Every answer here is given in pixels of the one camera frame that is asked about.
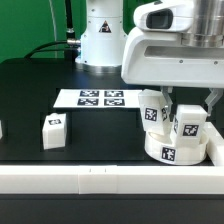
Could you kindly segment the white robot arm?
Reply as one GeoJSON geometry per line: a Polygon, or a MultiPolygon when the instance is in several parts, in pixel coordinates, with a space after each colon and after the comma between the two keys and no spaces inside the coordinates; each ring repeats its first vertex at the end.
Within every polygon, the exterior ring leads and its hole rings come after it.
{"type": "Polygon", "coordinates": [[[224,0],[154,0],[137,7],[123,30],[123,0],[86,0],[79,67],[120,71],[128,84],[208,88],[211,112],[224,96],[224,0]]]}

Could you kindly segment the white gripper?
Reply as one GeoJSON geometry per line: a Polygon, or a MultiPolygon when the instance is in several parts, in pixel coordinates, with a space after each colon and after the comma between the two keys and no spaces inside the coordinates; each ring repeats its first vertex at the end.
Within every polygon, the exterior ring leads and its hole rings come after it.
{"type": "Polygon", "coordinates": [[[170,120],[172,87],[210,88],[205,109],[211,115],[224,95],[224,47],[186,47],[180,33],[144,32],[135,27],[125,45],[121,77],[127,84],[162,86],[163,120],[170,120]]]}

